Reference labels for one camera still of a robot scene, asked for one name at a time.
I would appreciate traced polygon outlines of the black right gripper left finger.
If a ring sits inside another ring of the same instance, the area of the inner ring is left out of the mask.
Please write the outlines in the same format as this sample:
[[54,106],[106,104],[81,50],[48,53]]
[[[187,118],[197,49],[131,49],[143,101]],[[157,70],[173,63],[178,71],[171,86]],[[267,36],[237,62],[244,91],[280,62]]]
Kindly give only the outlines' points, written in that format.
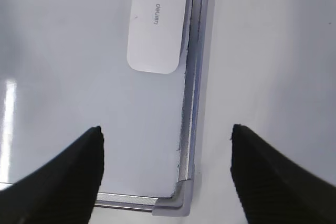
[[47,164],[1,190],[1,223],[88,223],[104,172],[104,138],[92,127]]

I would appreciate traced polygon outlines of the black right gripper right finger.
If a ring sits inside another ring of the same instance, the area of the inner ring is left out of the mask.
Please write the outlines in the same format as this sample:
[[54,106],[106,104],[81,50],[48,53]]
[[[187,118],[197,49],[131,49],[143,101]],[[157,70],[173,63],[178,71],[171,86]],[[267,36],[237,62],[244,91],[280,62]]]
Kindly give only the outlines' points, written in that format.
[[248,223],[335,223],[335,186],[235,124],[230,172]]

